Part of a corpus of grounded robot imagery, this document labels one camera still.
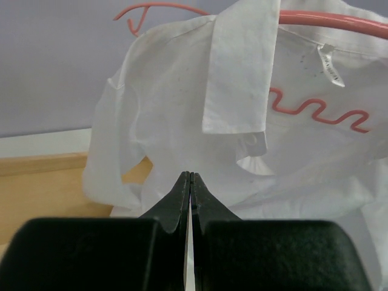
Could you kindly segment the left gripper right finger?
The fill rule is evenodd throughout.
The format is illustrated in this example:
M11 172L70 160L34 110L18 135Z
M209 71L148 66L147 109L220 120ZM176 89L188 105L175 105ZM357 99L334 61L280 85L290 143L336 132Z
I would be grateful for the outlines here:
M347 233L322 220L243 220L190 175L196 290L371 290Z

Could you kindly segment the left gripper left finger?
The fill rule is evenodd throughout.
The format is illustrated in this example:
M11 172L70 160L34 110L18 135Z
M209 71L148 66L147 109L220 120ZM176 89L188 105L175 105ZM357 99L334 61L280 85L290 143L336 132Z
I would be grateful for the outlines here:
M1 261L2 290L184 290L190 174L138 218L35 218Z

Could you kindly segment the white shirt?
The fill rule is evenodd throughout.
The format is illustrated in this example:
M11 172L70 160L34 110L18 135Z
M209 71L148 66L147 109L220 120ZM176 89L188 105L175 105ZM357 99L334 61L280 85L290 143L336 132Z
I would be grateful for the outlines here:
M197 172L245 219L329 219L376 256L364 260L387 288L387 41L304 25L281 10L387 18L344 1L238 1L218 15L154 27L130 46L95 110L82 185L114 215L140 215ZM272 110L310 98L323 118L364 110L350 129Z

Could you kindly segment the pink hanger with white shirt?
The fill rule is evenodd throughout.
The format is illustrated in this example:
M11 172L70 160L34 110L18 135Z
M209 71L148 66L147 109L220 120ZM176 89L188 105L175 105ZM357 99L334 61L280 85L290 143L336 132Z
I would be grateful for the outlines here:
M208 13L204 10L194 8L185 4L178 4L172 2L146 2L130 5L124 8L113 19L117 21L128 12L137 8L142 8L143 12L136 27L133 25L132 19L127 20L127 26L131 34L137 37L138 32L140 31L144 23L147 12L151 7L177 8L193 12L201 16L208 15ZM381 39L387 39L387 24L369 19L359 18L356 16L347 16L325 12L311 12L305 10L282 10L279 14L279 23L286 25L306 25L313 27L334 28L364 35L370 35ZM276 95L276 98L272 103L272 110L274 110L275 112L287 115L299 115L308 106L315 105L316 110L311 114L311 118L316 122L329 125L337 125L345 121L347 118L356 115L358 119L351 123L350 129L359 133L367 133L369 131L368 129L361 127L361 124L363 124L369 119L369 114L364 110L351 110L341 115L337 119L329 120L321 116L322 112L325 111L327 107L327 103L322 99L310 98L301 103L301 105L296 109L287 109L279 105L283 98L283 92L280 89L273 87L270 89L270 92Z

